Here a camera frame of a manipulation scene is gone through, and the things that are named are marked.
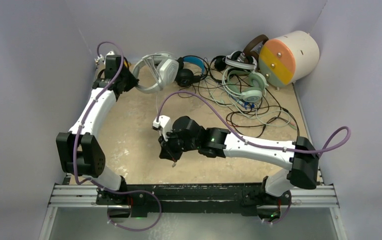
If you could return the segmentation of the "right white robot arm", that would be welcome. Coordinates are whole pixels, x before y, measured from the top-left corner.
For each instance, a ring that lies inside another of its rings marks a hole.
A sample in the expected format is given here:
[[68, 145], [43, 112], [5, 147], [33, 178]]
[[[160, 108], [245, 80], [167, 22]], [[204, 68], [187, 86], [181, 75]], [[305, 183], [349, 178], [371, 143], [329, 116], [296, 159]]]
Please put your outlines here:
[[188, 116], [172, 121], [161, 115], [154, 119], [152, 127], [160, 134], [161, 159], [177, 162], [184, 152], [197, 151], [208, 158], [245, 158], [280, 167], [276, 174], [264, 179], [259, 190], [260, 199], [267, 204], [294, 187], [317, 187], [319, 156], [306, 152], [313, 146], [305, 137], [296, 141], [254, 138], [225, 128], [204, 128]]

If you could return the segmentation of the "white grey headphones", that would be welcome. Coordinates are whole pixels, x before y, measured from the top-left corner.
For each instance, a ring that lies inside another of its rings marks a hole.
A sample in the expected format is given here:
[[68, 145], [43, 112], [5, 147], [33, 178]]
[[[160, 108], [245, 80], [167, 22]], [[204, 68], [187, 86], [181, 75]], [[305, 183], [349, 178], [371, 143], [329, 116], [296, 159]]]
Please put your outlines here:
[[152, 94], [174, 82], [179, 71], [179, 61], [172, 53], [166, 51], [145, 55], [133, 67], [132, 74], [136, 79], [143, 67], [149, 67], [155, 83], [149, 87], [138, 84], [136, 88], [144, 94]]

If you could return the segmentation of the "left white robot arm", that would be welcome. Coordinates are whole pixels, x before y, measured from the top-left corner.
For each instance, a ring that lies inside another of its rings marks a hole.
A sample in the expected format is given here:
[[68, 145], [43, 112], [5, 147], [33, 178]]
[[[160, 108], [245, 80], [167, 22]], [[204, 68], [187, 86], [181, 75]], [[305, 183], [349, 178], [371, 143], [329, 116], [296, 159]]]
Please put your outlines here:
[[128, 198], [124, 177], [106, 166], [105, 154], [97, 139], [110, 109], [123, 92], [137, 86], [138, 79], [121, 55], [107, 55], [97, 62], [103, 63], [104, 69], [96, 75], [90, 98], [75, 124], [57, 135], [56, 146], [65, 173], [90, 180], [108, 191], [109, 199], [120, 205]]

